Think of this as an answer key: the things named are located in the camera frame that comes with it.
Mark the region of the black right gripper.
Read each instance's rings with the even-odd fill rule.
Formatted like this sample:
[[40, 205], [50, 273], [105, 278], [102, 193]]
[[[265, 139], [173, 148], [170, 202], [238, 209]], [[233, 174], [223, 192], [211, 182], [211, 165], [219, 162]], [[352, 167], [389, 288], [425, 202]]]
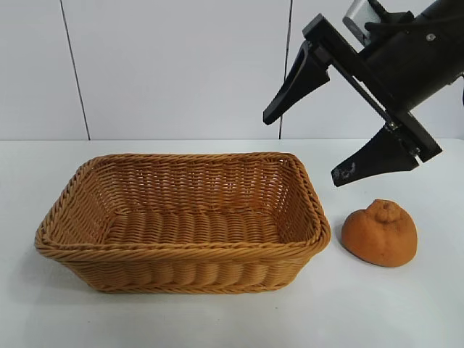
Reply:
[[[463, 74], [463, 16], [432, 20], [423, 15], [409, 24], [368, 27], [390, 38], [356, 52], [319, 14], [303, 30], [303, 41], [283, 85], [263, 111], [274, 123], [299, 100], [329, 82], [331, 64], [393, 129], [400, 131], [413, 154], [426, 162], [441, 149], [410, 111]], [[387, 125], [331, 177], [336, 187], [419, 166], [415, 155]]]

